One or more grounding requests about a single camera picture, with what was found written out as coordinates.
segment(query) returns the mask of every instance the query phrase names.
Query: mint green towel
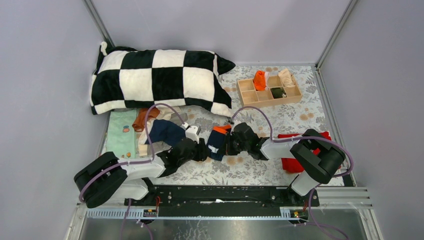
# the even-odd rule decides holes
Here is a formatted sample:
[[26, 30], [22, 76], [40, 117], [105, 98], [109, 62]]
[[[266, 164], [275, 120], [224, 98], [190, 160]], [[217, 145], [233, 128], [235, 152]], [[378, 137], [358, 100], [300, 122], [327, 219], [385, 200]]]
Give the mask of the mint green towel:
[[137, 110], [111, 111], [107, 128], [106, 149], [118, 158], [133, 159], [136, 156], [136, 133], [133, 123]]

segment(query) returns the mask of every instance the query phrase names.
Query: gray wall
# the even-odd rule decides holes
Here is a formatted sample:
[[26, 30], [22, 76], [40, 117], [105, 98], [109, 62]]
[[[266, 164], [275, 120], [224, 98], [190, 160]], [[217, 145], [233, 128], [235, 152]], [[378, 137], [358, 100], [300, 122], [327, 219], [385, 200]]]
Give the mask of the gray wall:
[[94, 0], [117, 45], [211, 50], [238, 64], [315, 63], [349, 0]]
[[0, 239], [63, 239], [106, 126], [88, 98], [101, 41], [80, 0], [0, 1]]
[[424, 1], [362, 0], [322, 68], [387, 240], [424, 228]]

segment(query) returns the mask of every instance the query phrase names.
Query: wooden organizer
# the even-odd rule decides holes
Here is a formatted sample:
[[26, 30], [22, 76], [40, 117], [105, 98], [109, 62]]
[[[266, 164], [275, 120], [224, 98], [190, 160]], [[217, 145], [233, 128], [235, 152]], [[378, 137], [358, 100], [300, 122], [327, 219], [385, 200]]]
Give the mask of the wooden organizer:
[[[284, 87], [279, 76], [270, 76], [268, 78], [268, 88], [264, 91], [256, 91], [253, 84], [253, 78], [237, 81], [237, 91], [241, 99], [241, 105], [252, 106], [257, 108], [271, 107], [282, 104], [292, 104], [300, 102], [302, 93], [293, 74], [290, 74], [294, 82], [294, 87]], [[273, 98], [271, 88], [284, 89], [287, 97]]]

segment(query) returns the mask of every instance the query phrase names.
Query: black and white checkered blanket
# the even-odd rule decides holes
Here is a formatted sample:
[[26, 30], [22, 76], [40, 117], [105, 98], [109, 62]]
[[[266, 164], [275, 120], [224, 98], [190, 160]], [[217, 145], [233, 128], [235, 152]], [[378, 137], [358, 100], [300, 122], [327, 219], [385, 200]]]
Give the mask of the black and white checkered blanket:
[[231, 117], [231, 97], [218, 75], [234, 66], [212, 51], [137, 51], [102, 42], [90, 89], [91, 110], [96, 115], [165, 103], [197, 105]]

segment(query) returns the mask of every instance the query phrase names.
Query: floral tablecloth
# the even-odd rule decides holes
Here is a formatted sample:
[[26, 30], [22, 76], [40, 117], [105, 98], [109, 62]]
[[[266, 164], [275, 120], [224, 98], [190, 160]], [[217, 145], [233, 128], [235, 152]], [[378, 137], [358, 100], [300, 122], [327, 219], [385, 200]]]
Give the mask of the floral tablecloth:
[[[219, 77], [221, 86], [232, 98], [233, 112], [242, 107], [237, 93], [237, 80], [253, 78], [256, 71], [281, 71], [288, 68], [297, 80], [302, 100], [278, 106], [263, 107], [269, 118], [274, 137], [278, 134], [303, 133], [307, 129], [328, 131], [320, 96], [310, 66], [236, 66]], [[201, 127], [200, 137], [208, 140], [214, 126], [226, 125], [227, 118], [212, 114], [199, 106], [182, 106], [188, 114], [188, 123]], [[268, 137], [270, 128], [265, 118], [254, 109], [242, 110], [234, 120], [235, 124], [246, 122], [260, 137]], [[261, 185], [288, 186], [296, 174], [283, 170], [281, 159], [255, 160], [246, 152], [237, 156], [224, 156], [222, 161], [208, 158], [204, 162], [189, 161], [174, 174], [152, 178], [153, 184], [163, 185]], [[333, 178], [329, 186], [343, 186], [341, 177]]]

